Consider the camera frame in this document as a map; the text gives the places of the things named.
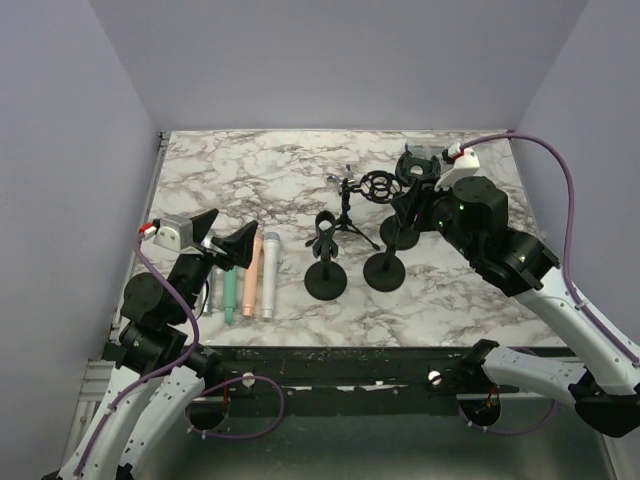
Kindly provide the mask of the black stand of pink microphone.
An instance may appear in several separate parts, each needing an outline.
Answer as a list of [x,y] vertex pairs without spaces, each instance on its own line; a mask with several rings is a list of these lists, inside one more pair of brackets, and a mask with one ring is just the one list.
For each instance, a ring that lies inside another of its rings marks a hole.
[[[424,181],[424,183],[432,183],[435,185],[441,175],[441,164],[435,157],[431,160],[417,158],[403,153],[396,164],[396,177],[400,180],[401,185],[408,189],[416,180]],[[391,236],[393,216],[387,217],[381,224],[379,234],[383,243],[386,245],[388,238]],[[420,238],[420,234],[414,230],[401,230],[398,239],[397,249],[406,251],[412,249]]]

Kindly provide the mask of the black tripod shock-mount stand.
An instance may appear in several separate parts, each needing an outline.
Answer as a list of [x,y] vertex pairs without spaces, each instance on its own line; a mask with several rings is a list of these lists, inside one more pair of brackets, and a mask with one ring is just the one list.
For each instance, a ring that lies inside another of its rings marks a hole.
[[384,170],[371,170],[356,179],[351,166],[347,165],[342,177],[330,174],[327,181],[338,189],[340,197],[340,214],[336,220],[336,230],[363,238],[378,252],[380,246],[358,228],[351,218],[352,200],[356,200],[357,206],[362,206],[364,202],[375,205],[390,204],[402,194],[403,186],[400,180]]

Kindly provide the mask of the teal microphone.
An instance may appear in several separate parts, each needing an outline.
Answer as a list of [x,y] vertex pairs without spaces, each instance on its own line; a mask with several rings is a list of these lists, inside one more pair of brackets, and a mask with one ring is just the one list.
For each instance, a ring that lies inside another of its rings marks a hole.
[[225,271],[223,276],[223,310],[224,321],[227,325],[232,325],[237,307],[237,282],[238,269],[233,267]]

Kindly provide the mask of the grey mesh microphone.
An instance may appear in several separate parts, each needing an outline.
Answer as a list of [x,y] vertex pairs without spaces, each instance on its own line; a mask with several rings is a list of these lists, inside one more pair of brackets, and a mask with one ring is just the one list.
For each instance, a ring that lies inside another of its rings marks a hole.
[[215,267],[212,266],[208,272],[207,278],[201,290],[201,308],[199,316],[210,315],[213,309],[214,288],[215,283]]

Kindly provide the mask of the white microphone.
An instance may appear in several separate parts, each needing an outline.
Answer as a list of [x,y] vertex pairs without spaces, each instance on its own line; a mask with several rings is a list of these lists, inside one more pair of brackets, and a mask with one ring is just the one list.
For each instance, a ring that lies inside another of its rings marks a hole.
[[268,320],[274,318],[275,312],[280,247],[279,234],[266,232],[263,240],[262,317]]

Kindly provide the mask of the pink microphone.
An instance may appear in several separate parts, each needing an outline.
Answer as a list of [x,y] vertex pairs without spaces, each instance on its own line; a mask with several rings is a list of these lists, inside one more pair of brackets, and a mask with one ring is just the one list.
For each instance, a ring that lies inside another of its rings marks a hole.
[[246,270],[244,278],[242,316],[245,318],[251,318],[255,312],[258,271],[260,266],[262,245],[263,235],[261,232],[257,232],[254,237],[252,260],[248,269]]

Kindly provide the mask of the black stand of white microphone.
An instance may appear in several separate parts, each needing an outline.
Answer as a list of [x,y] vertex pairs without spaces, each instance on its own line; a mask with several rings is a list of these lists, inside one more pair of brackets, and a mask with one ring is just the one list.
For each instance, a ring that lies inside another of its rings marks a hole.
[[369,257],[363,267],[366,283],[372,289],[383,293],[397,290],[403,284],[406,276],[404,264],[397,257],[401,226],[396,216],[393,216],[391,225],[391,236],[386,243],[386,250]]

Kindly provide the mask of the black round-base mic stand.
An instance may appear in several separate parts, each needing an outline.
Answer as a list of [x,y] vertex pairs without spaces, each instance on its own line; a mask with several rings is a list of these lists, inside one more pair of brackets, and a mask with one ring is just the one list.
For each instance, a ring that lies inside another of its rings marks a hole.
[[316,262],[306,271],[304,286],[317,300],[330,301],[341,296],[347,286],[345,270],[334,261],[338,255],[338,245],[333,239],[336,227],[335,216],[327,210],[315,218],[316,237],[311,243]]

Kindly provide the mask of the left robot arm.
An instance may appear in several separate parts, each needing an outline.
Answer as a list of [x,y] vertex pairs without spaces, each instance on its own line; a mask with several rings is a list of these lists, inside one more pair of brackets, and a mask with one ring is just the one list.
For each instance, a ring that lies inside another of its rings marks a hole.
[[128,323],[104,349],[113,362],[95,416],[66,463],[52,479],[123,479],[161,438],[173,418],[197,394],[214,393],[222,380],[213,355],[205,355],[193,309],[215,267],[247,268],[258,223],[226,237],[210,230],[219,212],[168,215],[141,226],[134,243],[145,272],[125,286],[120,314]]

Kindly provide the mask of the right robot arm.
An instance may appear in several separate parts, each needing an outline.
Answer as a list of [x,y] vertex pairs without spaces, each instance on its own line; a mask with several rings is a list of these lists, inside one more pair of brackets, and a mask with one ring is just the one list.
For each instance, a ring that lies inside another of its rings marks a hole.
[[483,176],[444,192],[414,183],[391,201],[402,226],[440,233],[484,281],[535,313],[580,360],[548,360],[482,340],[460,367],[462,384],[474,392],[491,384],[524,389],[572,407],[604,435],[630,433],[639,426],[638,347],[609,321],[590,321],[571,299],[554,253],[509,226],[508,204]]

